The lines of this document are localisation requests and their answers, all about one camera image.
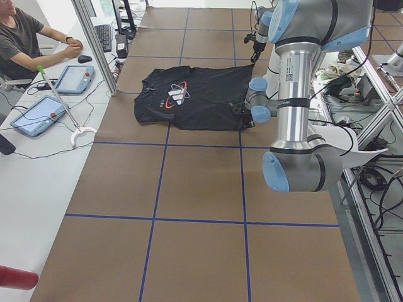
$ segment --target person's arm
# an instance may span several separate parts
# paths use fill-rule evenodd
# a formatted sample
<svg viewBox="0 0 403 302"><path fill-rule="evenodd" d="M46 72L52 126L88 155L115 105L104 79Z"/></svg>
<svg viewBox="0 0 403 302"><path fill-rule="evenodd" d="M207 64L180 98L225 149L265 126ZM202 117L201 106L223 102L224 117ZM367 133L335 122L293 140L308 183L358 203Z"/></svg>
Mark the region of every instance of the person's arm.
<svg viewBox="0 0 403 302"><path fill-rule="evenodd" d="M74 45L74 46L78 46L82 49L82 43L80 40L74 39L72 37L68 37L66 34L61 33L57 30L54 30L53 28L49 27L49 26L44 26L39 33L43 36L47 36L51 39L54 39L56 41L65 43L65 44L69 44L69 45Z"/></svg>
<svg viewBox="0 0 403 302"><path fill-rule="evenodd" d="M29 70L38 71L38 66L42 65L43 68L55 65L64 59L75 58L81 53L79 46L69 45L61 52L54 53L53 55L44 55L37 58L31 58L23 52L17 53L14 57L11 57L14 63L21 65Z"/></svg>

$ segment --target person's hand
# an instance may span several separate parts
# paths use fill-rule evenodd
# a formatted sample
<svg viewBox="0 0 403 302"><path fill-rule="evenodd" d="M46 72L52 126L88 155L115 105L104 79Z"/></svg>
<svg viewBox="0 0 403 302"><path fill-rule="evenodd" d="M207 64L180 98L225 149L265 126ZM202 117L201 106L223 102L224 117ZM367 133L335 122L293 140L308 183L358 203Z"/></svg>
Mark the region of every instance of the person's hand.
<svg viewBox="0 0 403 302"><path fill-rule="evenodd" d="M83 48L83 45L82 45L82 43L81 43L81 41L80 40L77 40L77 39L74 39L74 38L70 38L70 39L68 39L67 40L67 43L69 44L69 45L72 45L72 46L77 46L77 47L79 47L79 48Z"/></svg>
<svg viewBox="0 0 403 302"><path fill-rule="evenodd" d="M65 50L63 50L63 53L66 58L73 59L78 57L78 55L81 53L81 48L76 45L69 45L65 48Z"/></svg>

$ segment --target keyboard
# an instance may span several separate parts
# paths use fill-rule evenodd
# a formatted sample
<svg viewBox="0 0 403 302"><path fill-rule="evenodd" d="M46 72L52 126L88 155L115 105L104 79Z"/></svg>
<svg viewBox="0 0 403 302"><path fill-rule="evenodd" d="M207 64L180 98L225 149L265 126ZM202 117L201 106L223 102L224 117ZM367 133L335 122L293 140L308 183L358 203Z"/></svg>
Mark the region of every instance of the keyboard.
<svg viewBox="0 0 403 302"><path fill-rule="evenodd" d="M112 51L112 27L109 24L95 25L96 35L101 42L103 52Z"/></svg>

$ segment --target gray t-shirt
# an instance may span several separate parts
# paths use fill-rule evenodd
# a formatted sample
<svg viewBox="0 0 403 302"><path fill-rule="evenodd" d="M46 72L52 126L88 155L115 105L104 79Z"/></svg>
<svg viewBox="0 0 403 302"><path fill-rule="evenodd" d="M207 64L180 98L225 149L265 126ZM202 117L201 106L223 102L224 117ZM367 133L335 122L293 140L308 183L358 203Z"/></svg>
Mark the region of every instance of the gray t-shirt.
<svg viewBox="0 0 403 302"><path fill-rule="evenodd" d="M41 56L38 46L37 33L42 30L43 24L16 8L14 20L17 28L10 28L0 23L0 69L9 78L33 79L38 72L30 71L12 60L11 57L23 52L31 58Z"/></svg>

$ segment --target tablet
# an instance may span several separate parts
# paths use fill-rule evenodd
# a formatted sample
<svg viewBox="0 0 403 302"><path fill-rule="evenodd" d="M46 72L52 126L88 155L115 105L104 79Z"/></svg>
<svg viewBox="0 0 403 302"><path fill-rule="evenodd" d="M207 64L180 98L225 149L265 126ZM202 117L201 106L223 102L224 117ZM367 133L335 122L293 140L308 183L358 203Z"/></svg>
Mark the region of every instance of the tablet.
<svg viewBox="0 0 403 302"><path fill-rule="evenodd" d="M63 105L57 99L44 96L15 118L10 125L31 137L35 137L52 126L64 113Z"/></svg>
<svg viewBox="0 0 403 302"><path fill-rule="evenodd" d="M61 94L83 93L94 76L93 66L67 65L55 83L55 88Z"/></svg>

